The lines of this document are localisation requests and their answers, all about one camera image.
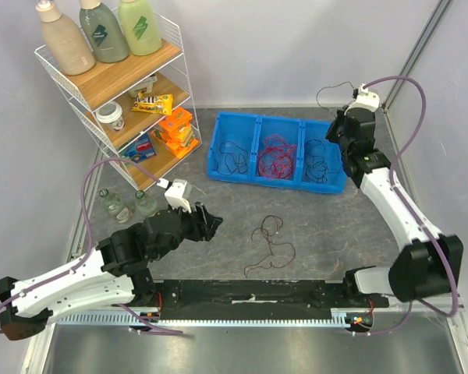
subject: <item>blue plastic tray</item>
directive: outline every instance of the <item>blue plastic tray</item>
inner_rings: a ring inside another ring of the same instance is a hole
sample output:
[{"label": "blue plastic tray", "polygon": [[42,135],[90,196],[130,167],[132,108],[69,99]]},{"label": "blue plastic tray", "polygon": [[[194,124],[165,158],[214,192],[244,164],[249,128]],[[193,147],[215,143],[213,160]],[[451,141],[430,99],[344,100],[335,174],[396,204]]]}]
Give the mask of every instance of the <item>blue plastic tray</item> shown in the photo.
[{"label": "blue plastic tray", "polygon": [[[251,183],[312,192],[340,193],[345,186],[339,147],[325,139],[330,122],[220,112],[217,116],[207,173],[211,179]],[[280,135],[296,144],[295,165],[289,179],[260,176],[258,153],[264,140]]]}]

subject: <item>yellow candy wrapper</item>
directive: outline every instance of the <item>yellow candy wrapper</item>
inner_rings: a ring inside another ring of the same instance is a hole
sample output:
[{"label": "yellow candy wrapper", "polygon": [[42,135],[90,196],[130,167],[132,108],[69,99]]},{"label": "yellow candy wrapper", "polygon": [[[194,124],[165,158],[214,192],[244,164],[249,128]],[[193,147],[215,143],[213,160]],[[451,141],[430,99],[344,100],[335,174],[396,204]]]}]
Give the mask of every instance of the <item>yellow candy wrapper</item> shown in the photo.
[{"label": "yellow candy wrapper", "polygon": [[145,113],[158,113],[159,115],[170,115],[173,109],[173,95],[161,95],[145,97],[139,92],[133,103],[132,111],[143,111]]}]

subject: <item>pink cable bundle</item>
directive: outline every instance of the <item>pink cable bundle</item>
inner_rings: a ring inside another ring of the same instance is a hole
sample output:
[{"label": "pink cable bundle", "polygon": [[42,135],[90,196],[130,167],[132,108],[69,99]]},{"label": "pink cable bundle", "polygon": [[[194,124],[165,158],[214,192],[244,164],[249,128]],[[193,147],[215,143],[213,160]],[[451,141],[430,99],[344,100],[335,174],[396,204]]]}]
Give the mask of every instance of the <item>pink cable bundle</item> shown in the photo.
[{"label": "pink cable bundle", "polygon": [[296,144],[288,144],[280,135],[264,139],[265,148],[258,153],[258,174],[270,179],[290,179],[295,169]]}]

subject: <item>wooden shelf board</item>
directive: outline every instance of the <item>wooden shelf board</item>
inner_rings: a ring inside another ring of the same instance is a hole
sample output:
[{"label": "wooden shelf board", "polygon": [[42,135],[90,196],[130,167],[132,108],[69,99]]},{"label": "wooden shelf board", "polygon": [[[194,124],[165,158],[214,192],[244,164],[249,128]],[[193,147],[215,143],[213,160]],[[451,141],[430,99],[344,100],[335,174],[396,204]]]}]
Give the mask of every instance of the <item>wooden shelf board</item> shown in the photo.
[{"label": "wooden shelf board", "polygon": [[[156,76],[158,77],[158,81],[153,85],[153,90],[151,91],[153,96],[164,95],[166,93],[172,94],[174,108],[189,98],[189,94],[180,87],[176,86],[170,79],[166,78],[159,72],[156,73]],[[123,109],[125,127],[121,131],[113,132],[110,129],[107,129],[105,125],[103,125],[108,138],[111,140],[115,148],[120,148],[125,143],[128,143],[130,140],[136,138],[142,131],[164,117],[163,115],[132,111],[135,99],[127,93],[124,93],[118,97],[116,102],[118,102],[118,104],[120,104]],[[94,117],[89,112],[86,112],[85,115],[93,123],[95,123]]]},{"label": "wooden shelf board", "polygon": [[130,55],[114,64],[96,62],[88,72],[67,77],[94,110],[181,53],[180,48],[162,40],[161,48],[150,55]]},{"label": "wooden shelf board", "polygon": [[[151,141],[153,143],[153,148],[156,151],[156,156],[150,158],[149,160],[140,162],[139,165],[147,169],[152,174],[156,175],[158,178],[161,178],[168,170],[178,164],[181,159],[176,157],[173,153],[169,152],[165,146],[161,142],[158,142],[154,137],[151,137]],[[194,150],[191,150],[185,157],[189,156],[193,151]],[[153,183],[152,179],[147,177],[147,175],[134,166],[130,165],[128,170],[139,189],[145,191]]]}]

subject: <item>white wall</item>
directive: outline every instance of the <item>white wall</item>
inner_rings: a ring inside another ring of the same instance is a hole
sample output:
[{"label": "white wall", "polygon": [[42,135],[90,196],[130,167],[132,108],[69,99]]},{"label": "white wall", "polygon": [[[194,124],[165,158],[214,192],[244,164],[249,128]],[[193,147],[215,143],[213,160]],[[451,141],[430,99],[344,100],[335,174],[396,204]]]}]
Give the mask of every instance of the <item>white wall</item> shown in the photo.
[{"label": "white wall", "polygon": [[[437,1],[151,3],[181,27],[196,104],[273,105],[314,104],[322,86],[399,72]],[[344,86],[320,99],[349,97]]]},{"label": "white wall", "polygon": [[[34,2],[0,2],[0,278],[33,277],[62,263],[95,155],[33,54],[42,44]],[[19,372],[26,346],[0,335],[0,374]]]},{"label": "white wall", "polygon": [[[468,0],[452,4],[413,78],[426,90],[427,115],[404,161],[426,215],[463,240],[459,292],[468,310]],[[419,113],[419,94],[403,89],[391,111],[400,144]]]}]

